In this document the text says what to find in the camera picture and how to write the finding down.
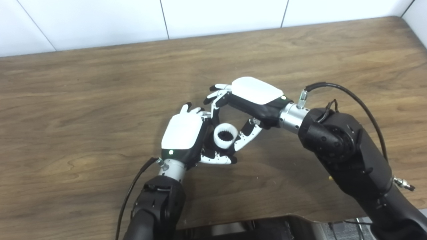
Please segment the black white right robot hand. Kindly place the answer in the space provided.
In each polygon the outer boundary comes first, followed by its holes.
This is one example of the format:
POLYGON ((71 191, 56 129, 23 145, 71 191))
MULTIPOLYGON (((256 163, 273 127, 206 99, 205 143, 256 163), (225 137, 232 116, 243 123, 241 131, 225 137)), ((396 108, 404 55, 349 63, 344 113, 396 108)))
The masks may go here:
POLYGON ((283 91, 254 77, 240 77, 231 84, 215 84, 204 99, 204 105, 211 106, 212 124, 220 124, 220 108, 229 105, 250 118, 238 131, 233 144, 226 148, 234 154, 251 142, 261 130, 280 127, 280 114, 292 102, 283 91))

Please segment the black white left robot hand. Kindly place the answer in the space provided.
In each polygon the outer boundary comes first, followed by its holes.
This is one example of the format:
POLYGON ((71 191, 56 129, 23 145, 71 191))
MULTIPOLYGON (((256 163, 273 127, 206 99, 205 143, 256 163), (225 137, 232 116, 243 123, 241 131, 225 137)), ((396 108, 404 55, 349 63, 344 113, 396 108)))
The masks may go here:
POLYGON ((172 116, 161 141, 161 158, 176 160, 187 170, 199 162, 207 164, 236 164, 237 158, 204 146, 211 112, 204 108, 190 109, 191 102, 185 103, 179 113, 172 116))

